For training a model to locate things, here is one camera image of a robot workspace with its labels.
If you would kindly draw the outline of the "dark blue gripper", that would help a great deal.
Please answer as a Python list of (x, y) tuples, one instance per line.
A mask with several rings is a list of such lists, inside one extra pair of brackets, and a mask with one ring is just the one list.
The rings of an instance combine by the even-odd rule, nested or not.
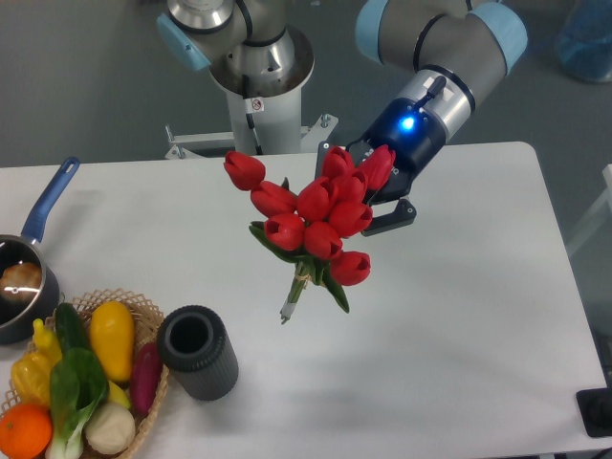
[[(408, 98), (392, 100), (370, 127), (346, 149), (358, 164), (371, 152), (386, 145), (395, 152), (392, 172), (382, 189), (369, 191), (370, 202), (398, 200), (394, 209), (375, 216), (361, 234), (365, 237), (396, 230), (411, 225), (417, 216), (416, 208), (405, 197), (413, 182), (446, 144), (446, 132), (442, 123), (427, 112), (415, 110), (414, 101)], [(327, 158), (334, 145), (320, 142), (317, 148), (315, 178), (327, 177)]]

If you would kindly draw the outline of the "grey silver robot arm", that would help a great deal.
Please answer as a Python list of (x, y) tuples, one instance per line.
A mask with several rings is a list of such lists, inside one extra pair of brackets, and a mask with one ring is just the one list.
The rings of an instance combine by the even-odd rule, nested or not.
[[(157, 20), (170, 52), (188, 69), (209, 70), (225, 92), (235, 145), (251, 154), (295, 153), (301, 90), (314, 69), (306, 36), (290, 26), (282, 1), (171, 1)], [(510, 72), (527, 46), (520, 18), (493, 1), (369, 1), (355, 28), (361, 53), (413, 78), (356, 140), (355, 160), (385, 145), (391, 177), (367, 195), (395, 209), (368, 234), (411, 224), (413, 182)]]

